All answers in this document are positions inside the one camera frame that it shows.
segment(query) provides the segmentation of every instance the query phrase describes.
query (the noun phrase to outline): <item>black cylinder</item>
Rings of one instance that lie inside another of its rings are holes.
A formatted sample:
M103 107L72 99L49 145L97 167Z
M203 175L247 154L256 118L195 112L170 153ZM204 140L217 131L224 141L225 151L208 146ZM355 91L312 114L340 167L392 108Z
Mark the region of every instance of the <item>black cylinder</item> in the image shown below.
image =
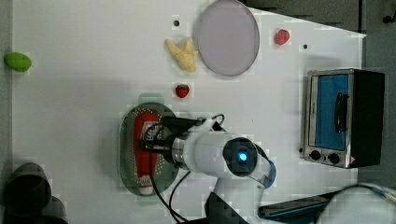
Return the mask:
M12 174L4 195L6 210L16 217L40 214L50 197L50 183L35 163L25 163Z

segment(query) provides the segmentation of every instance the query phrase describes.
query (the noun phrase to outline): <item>red strawberry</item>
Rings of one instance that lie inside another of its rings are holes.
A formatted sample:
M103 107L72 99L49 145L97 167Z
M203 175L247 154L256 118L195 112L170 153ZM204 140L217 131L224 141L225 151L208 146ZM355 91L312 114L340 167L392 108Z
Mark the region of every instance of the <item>red strawberry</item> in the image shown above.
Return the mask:
M176 87L176 95L180 98L184 98L189 94L190 87L188 85L180 84Z
M286 30L280 30L276 33L275 42L278 45L284 45L290 39L290 34Z

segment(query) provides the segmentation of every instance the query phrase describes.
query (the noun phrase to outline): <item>toy lime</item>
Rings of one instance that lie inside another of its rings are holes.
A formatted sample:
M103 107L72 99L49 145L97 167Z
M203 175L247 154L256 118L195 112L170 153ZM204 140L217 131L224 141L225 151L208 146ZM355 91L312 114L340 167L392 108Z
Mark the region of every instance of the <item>toy lime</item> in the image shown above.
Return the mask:
M4 62L17 72L26 72L32 66L32 60L28 56L17 52L8 53Z
M169 51L176 58L178 65L181 69L188 72L195 72L195 60L194 56L198 54L198 51L192 47L192 39L190 38L186 42L186 46L184 49L176 46L171 40L166 40L166 45L169 48Z

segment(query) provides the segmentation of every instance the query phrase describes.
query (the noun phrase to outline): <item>red bottle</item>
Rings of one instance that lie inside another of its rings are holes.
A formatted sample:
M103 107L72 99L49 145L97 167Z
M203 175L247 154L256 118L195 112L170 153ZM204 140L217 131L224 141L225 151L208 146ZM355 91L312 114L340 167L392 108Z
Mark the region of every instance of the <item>red bottle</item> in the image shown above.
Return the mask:
M144 151L139 142L145 137L152 138L160 129L158 126L151 127L158 123L159 119L156 114L145 112L139 114L134 120L134 156L136 158L136 170L139 177L139 190L141 194L150 195L153 192L150 176L155 174L155 165L157 162L157 154Z

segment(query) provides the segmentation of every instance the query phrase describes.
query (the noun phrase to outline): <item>table surface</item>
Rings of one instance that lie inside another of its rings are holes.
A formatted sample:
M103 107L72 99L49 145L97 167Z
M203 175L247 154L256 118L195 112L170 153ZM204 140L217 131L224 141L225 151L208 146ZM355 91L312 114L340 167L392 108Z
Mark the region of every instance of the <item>table surface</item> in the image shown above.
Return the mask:
M260 144L277 167L262 204L356 183L357 169L304 161L298 149L307 71L360 68L363 35L251 9L261 33L253 66L225 78L197 57L197 71L187 74L164 40L193 36L211 2L13 1L13 50L34 62L26 74L13 75L14 166L43 165L70 223L172 222L157 197L131 194L117 171L120 120L147 92L161 94L181 117L223 113L226 130ZM278 29L290 32L282 47L274 43ZM172 93L178 82L191 86L186 99ZM174 207L183 216L204 217L203 204L215 183L214 177L191 175L177 191Z

